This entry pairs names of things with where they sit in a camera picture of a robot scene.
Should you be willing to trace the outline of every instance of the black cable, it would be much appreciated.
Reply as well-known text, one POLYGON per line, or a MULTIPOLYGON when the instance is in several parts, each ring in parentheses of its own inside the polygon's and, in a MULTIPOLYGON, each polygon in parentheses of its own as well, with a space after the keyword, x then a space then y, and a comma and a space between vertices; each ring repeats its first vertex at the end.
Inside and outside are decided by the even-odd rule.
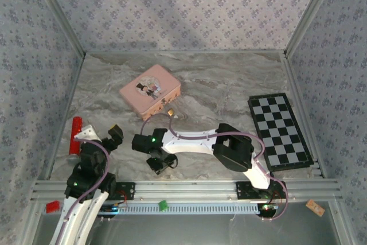
POLYGON ((166 162, 167 166, 169 166, 169 167, 170 167, 170 168, 172 168, 172 169, 175 169, 175 168, 177 168, 177 166, 178 166, 178 158, 177 158, 177 156, 176 156, 176 155, 174 156, 174 159, 175 159, 175 161, 176 161, 176 166, 171 166, 169 163, 167 163, 167 162, 166 162))

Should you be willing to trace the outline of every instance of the cartoon girl drawing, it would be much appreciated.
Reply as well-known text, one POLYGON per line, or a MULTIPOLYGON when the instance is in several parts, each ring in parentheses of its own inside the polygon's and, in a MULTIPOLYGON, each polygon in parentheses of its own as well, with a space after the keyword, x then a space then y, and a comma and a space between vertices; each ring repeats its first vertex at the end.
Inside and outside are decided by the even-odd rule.
POLYGON ((155 90, 149 89, 148 86, 138 83, 136 87, 139 88, 141 91, 144 91, 148 96, 151 96, 153 100, 158 98, 158 96, 156 96, 156 94, 154 93, 155 90))
POLYGON ((154 93, 158 93, 161 90, 161 87, 155 83, 150 83, 149 88, 154 91, 154 93))

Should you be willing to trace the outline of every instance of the wire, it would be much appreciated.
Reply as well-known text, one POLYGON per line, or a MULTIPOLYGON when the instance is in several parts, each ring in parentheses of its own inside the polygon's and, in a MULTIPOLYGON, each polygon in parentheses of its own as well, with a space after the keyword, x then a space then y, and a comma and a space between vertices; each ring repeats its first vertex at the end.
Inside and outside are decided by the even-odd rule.
POLYGON ((280 204, 279 204, 279 206, 281 206, 282 205, 282 197, 280 196, 279 192, 277 192, 276 190, 273 192, 273 195, 271 197, 271 200, 269 201, 268 204, 270 204, 273 201, 274 195, 278 195, 278 197, 280 198, 280 204))
POLYGON ((174 159, 176 162, 175 162, 175 166, 172 166, 172 165, 170 165, 168 162, 166 162, 166 164, 167 164, 167 166, 169 166, 170 168, 172 168, 172 169, 175 169, 175 168, 177 168, 177 166, 178 166, 178 158, 177 158, 177 156, 175 155, 175 159, 174 159))
POLYGON ((74 138, 74 141, 80 141, 80 142, 85 142, 85 143, 91 143, 92 145, 95 145, 97 147, 99 147, 100 149, 102 149, 103 153, 106 155, 106 168, 104 170, 103 175, 101 176, 101 178, 99 178, 99 180, 86 192, 84 192, 81 196, 79 196, 79 198, 71 205, 69 211, 67 212, 67 214, 64 217, 64 222, 60 228, 60 232, 58 233, 57 239, 56 239, 56 243, 55 245, 59 245, 60 241, 61 241, 61 237, 63 236, 63 233, 65 231, 65 227, 67 225, 67 222, 69 221, 69 218, 72 214, 73 209, 75 208, 76 204, 78 204, 85 196, 87 196, 88 194, 90 194, 91 192, 95 191, 99 185, 103 182, 103 180, 105 179, 108 170, 110 168, 110 156, 108 155, 107 150, 101 146, 99 143, 95 142, 95 141, 91 141, 91 140, 86 140, 86 139, 77 139, 74 138))
POLYGON ((273 219, 278 219, 278 218, 280 218, 280 217, 284 214, 284 212, 286 211, 286 209, 287 209, 287 207, 288 207, 288 191, 287 191, 286 186, 284 186, 284 184, 283 184, 280 180, 278 180, 278 179, 276 179, 276 178, 274 178, 274 177, 270 176, 270 174, 269 174, 269 173, 268 173, 268 172, 263 168, 263 166, 261 165, 261 163, 260 163, 260 161, 259 161, 259 158, 260 158, 260 157, 264 154, 264 152, 265 152, 265 144, 264 144, 264 142, 263 142, 259 137, 255 136, 255 135, 252 135, 252 134, 250 134, 250 133, 237 132, 237 131, 229 131, 229 132, 223 132, 223 133, 215 133, 215 134, 211 134, 211 135, 208 135, 208 136, 197 136, 197 137, 186 137, 186 136, 181 136, 181 135, 177 134, 177 133, 172 129, 173 116, 170 116, 170 115, 165 114, 165 113, 157 113, 157 114, 154 114, 154 115, 152 115, 151 117, 147 118, 147 119, 143 122, 142 128, 141 128, 141 130, 140 130, 140 134, 143 134, 143 129, 144 129, 144 127, 145 127, 146 123, 147 123, 151 118, 153 118, 153 117, 155 117, 155 116, 158 116, 158 115, 164 115, 164 116, 166 116, 166 117, 169 117, 170 121, 169 121, 169 124, 168 124, 168 128, 169 128, 169 130, 171 131, 171 133, 172 133, 175 137, 177 137, 177 138, 179 138, 179 139, 184 139, 184 140, 202 140, 202 139, 210 139, 210 138, 214 138, 214 137, 227 136, 227 135, 238 135, 238 136, 245 136, 245 137, 253 138, 254 140, 258 141, 258 142, 260 143, 260 145, 261 145, 261 151, 260 151, 260 153, 259 153, 258 155, 256 155, 256 156, 253 158, 253 159, 254 159, 254 161, 257 163, 257 165, 258 165, 259 169, 261 170, 261 172, 262 172, 266 177, 268 177, 270 180, 276 181, 276 182, 278 182, 278 183, 280 184, 280 186, 281 186, 281 187, 283 188, 283 190, 284 190, 284 193, 286 194, 286 204, 285 204, 284 209, 282 210, 282 212, 281 212, 279 215, 277 215, 277 216, 275 216, 275 217, 272 217, 272 218, 264 218, 264 217, 263 217, 263 218, 264 218, 264 219, 268 219, 268 220, 273 220, 273 219))
POLYGON ((118 190, 116 193, 120 194, 120 195, 123 195, 124 196, 124 201, 121 201, 121 202, 118 202, 116 203, 115 205, 120 205, 120 204, 124 204, 126 203, 126 208, 127 208, 127 195, 126 193, 123 191, 123 190, 118 190))

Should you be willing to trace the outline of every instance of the floral wallpaper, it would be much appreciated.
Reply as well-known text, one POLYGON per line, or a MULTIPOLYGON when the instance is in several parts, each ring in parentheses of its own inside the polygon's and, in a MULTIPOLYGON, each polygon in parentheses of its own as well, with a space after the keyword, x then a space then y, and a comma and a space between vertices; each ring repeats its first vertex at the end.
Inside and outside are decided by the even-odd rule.
POLYGON ((324 0, 292 57, 329 177, 367 244, 367 1, 324 0))
POLYGON ((58 0, 85 51, 284 49, 310 0, 58 0))
POLYGON ((0 244, 8 245, 17 244, 79 62, 44 0, 0 6, 0 244))

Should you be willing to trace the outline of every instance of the red block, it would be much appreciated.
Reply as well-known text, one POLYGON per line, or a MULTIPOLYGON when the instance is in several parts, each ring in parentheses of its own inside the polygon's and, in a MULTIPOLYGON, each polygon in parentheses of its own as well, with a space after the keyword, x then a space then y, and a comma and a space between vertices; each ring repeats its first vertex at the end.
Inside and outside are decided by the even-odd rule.
POLYGON ((74 136, 81 131, 82 127, 83 127, 83 119, 81 117, 74 117, 73 125, 71 128, 69 155, 80 154, 80 142, 74 141, 74 136))
POLYGON ((54 201, 46 204, 46 213, 57 212, 60 210, 60 202, 54 201))

